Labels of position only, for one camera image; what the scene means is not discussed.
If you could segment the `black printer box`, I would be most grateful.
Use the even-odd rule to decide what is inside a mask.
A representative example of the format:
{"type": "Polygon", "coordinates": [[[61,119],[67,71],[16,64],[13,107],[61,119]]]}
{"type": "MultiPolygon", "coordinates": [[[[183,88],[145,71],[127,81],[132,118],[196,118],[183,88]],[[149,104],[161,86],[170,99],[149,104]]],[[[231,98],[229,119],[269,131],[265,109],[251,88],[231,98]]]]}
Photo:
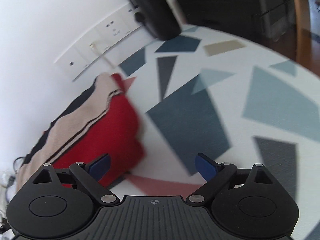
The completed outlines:
{"type": "Polygon", "coordinates": [[[187,23],[224,31],[297,57],[294,0],[176,0],[187,23]]]}

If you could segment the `black thermos bottle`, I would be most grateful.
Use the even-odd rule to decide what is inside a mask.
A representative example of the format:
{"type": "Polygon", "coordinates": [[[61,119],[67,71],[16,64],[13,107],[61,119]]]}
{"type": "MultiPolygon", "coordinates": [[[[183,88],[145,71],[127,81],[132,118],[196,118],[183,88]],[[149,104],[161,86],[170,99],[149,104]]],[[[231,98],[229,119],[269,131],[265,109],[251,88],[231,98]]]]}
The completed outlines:
{"type": "Polygon", "coordinates": [[[166,0],[129,0],[140,11],[146,23],[144,27],[162,41],[170,40],[181,33],[181,28],[166,0]]]}

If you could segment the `geometric pattern desk mat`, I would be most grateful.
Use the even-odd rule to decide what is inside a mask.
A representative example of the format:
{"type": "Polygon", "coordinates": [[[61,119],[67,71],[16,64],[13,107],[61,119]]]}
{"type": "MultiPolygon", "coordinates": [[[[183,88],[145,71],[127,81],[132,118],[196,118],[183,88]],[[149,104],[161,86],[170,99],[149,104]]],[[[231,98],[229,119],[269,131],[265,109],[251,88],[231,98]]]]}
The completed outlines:
{"type": "Polygon", "coordinates": [[[295,199],[294,239],[319,239],[319,78],[280,54],[190,27],[173,40],[142,30],[107,54],[128,82],[144,159],[113,188],[187,196],[204,179],[195,157],[264,164],[295,199]]]}

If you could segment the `black power plug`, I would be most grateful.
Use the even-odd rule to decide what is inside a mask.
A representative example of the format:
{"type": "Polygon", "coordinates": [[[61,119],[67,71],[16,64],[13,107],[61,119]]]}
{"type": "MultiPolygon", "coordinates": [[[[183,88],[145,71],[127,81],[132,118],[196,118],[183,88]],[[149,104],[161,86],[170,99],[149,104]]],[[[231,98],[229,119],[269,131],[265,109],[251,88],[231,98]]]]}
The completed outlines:
{"type": "Polygon", "coordinates": [[[139,24],[145,25],[146,23],[145,16],[140,11],[135,12],[134,17],[136,22],[138,22],[139,24]]]}

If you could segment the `red beige knit cardigan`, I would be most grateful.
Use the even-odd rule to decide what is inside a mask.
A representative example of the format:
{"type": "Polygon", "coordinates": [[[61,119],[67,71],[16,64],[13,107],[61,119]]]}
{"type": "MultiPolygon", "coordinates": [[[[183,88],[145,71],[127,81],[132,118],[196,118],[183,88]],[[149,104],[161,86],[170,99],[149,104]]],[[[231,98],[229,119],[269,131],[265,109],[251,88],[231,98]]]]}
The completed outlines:
{"type": "Polygon", "coordinates": [[[26,155],[17,174],[16,189],[20,190],[44,163],[68,168],[79,161],[90,163],[105,154],[111,161],[98,166],[103,172],[98,182],[103,187],[110,186],[144,157],[138,140],[139,126],[121,76],[98,75],[91,87],[51,122],[26,155]]]}

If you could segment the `white wall socket panel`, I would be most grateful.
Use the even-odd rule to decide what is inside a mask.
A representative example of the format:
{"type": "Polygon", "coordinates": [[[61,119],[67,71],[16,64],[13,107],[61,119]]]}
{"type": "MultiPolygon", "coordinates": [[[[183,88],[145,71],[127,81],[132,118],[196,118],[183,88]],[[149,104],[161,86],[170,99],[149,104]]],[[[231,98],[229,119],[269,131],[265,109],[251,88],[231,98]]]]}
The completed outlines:
{"type": "Polygon", "coordinates": [[[95,60],[140,28],[135,12],[131,3],[126,3],[77,39],[54,64],[70,80],[75,80],[95,60]]]}

